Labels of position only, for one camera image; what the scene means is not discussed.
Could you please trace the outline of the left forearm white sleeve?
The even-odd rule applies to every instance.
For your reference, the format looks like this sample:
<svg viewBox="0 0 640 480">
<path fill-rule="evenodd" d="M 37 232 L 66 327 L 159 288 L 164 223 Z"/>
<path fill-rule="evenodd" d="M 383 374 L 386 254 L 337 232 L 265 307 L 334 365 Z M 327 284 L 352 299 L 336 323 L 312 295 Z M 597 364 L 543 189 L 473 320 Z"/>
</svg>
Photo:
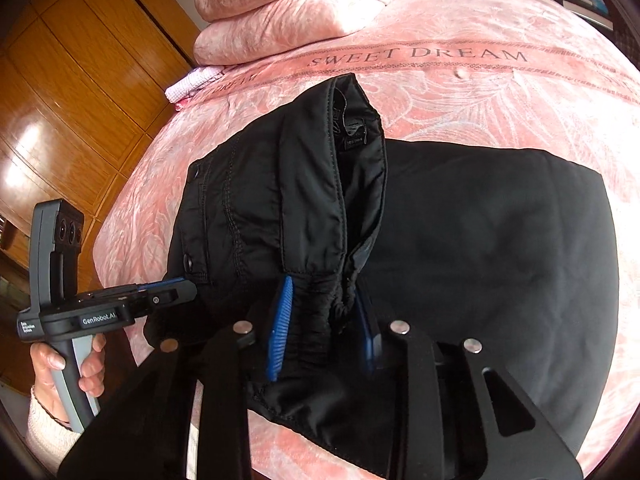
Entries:
<svg viewBox="0 0 640 480">
<path fill-rule="evenodd" d="M 50 474 L 58 473 L 58 467 L 79 437 L 78 432 L 57 422 L 37 400 L 35 391 L 30 390 L 26 445 Z"/>
</svg>

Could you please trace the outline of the left hand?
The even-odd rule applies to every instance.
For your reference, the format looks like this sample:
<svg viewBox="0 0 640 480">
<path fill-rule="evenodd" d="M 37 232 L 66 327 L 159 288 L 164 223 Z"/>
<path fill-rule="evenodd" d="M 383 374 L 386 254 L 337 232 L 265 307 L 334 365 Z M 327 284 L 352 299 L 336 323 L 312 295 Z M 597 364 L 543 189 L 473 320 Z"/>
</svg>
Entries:
<svg viewBox="0 0 640 480">
<path fill-rule="evenodd" d="M 92 338 L 91 353 L 80 367 L 79 388 L 89 396 L 99 398 L 104 393 L 106 346 L 104 334 Z M 44 342 L 30 346 L 30 358 L 35 372 L 34 397 L 55 418 L 68 420 L 64 406 L 55 387 L 53 372 L 64 370 L 65 360 L 58 352 Z"/>
</svg>

